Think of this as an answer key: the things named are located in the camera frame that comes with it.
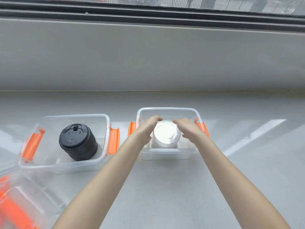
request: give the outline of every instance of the plastic storage container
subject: plastic storage container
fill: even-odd
[[[75,123],[90,128],[98,143],[96,154],[86,161],[73,160],[59,145],[62,130]],[[44,117],[36,124],[32,135],[24,143],[19,165],[21,169],[45,169],[54,173],[97,170],[107,154],[114,154],[120,144],[119,129],[112,129],[105,114],[82,114]]]
[[[130,122],[128,136],[139,127],[141,123],[154,115],[159,115],[163,120],[187,118],[194,122],[208,136],[208,130],[202,122],[201,117],[193,108],[141,108],[137,113],[136,122]],[[197,153],[195,144],[189,139],[182,137],[177,143],[177,148],[153,148],[152,140],[141,150],[142,158],[145,160],[165,160],[165,159],[188,159]]]
[[[50,229],[66,205],[31,173],[0,176],[0,228]]]

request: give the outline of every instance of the gray wall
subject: gray wall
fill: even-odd
[[[305,34],[0,19],[0,90],[305,89]]]

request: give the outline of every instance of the forearm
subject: forearm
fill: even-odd
[[[144,145],[140,133],[131,134],[116,154],[72,200],[53,229],[99,228]]]
[[[290,228],[269,200],[206,135],[195,142],[216,184],[243,229]]]

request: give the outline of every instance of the hand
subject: hand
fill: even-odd
[[[173,122],[177,125],[178,129],[184,133],[182,136],[189,139],[192,143],[196,142],[198,135],[204,134],[198,126],[188,119],[177,119],[173,120]]]
[[[163,119],[160,116],[153,116],[142,124],[135,130],[136,133],[139,133],[144,136],[145,144],[147,144],[151,140],[151,133],[157,125],[158,121],[162,121]]]

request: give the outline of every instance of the white countertop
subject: white countertop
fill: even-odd
[[[0,165],[43,116],[105,113],[120,144],[142,107],[199,111],[211,139],[292,228],[305,225],[305,92],[0,92]],[[50,174],[66,204],[95,172]],[[101,228],[239,228],[204,161],[139,156]]]

